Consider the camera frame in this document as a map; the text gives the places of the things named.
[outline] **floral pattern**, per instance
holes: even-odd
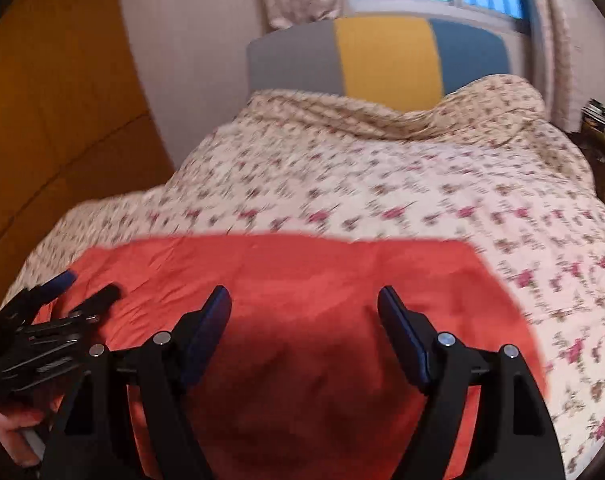
[[[166,186],[67,213],[9,296],[88,247],[148,235],[464,240],[530,323],[573,479],[605,440],[605,206],[584,157],[545,114],[515,76],[489,76],[408,114],[259,92]]]

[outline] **bedside table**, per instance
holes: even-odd
[[[595,190],[605,204],[605,134],[589,124],[583,123],[580,133],[570,139],[585,154],[595,177]]]

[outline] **headboard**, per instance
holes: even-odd
[[[432,108],[481,77],[511,73],[502,38],[415,16],[355,16],[298,25],[252,41],[251,90],[306,90]]]

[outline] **wall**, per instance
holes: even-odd
[[[248,97],[245,49],[260,0],[121,0],[138,75],[177,167]]]
[[[0,19],[0,298],[69,208],[171,170],[118,0],[14,0]]]
[[[577,131],[589,99],[605,104],[605,19],[592,0],[558,2],[568,22],[573,70],[567,129]]]

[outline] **silver bolt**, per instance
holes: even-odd
[[[438,343],[440,343],[442,346],[453,346],[455,342],[455,336],[449,332],[441,332],[438,334]]]
[[[92,357],[100,357],[104,351],[105,351],[105,345],[96,343],[89,349],[89,355],[91,355]]]
[[[169,332],[158,332],[153,336],[153,342],[156,345],[166,345],[169,341],[171,341],[171,333]]]
[[[505,345],[504,348],[505,354],[509,356],[511,359],[514,357],[518,357],[520,355],[520,351],[517,346],[514,345]]]

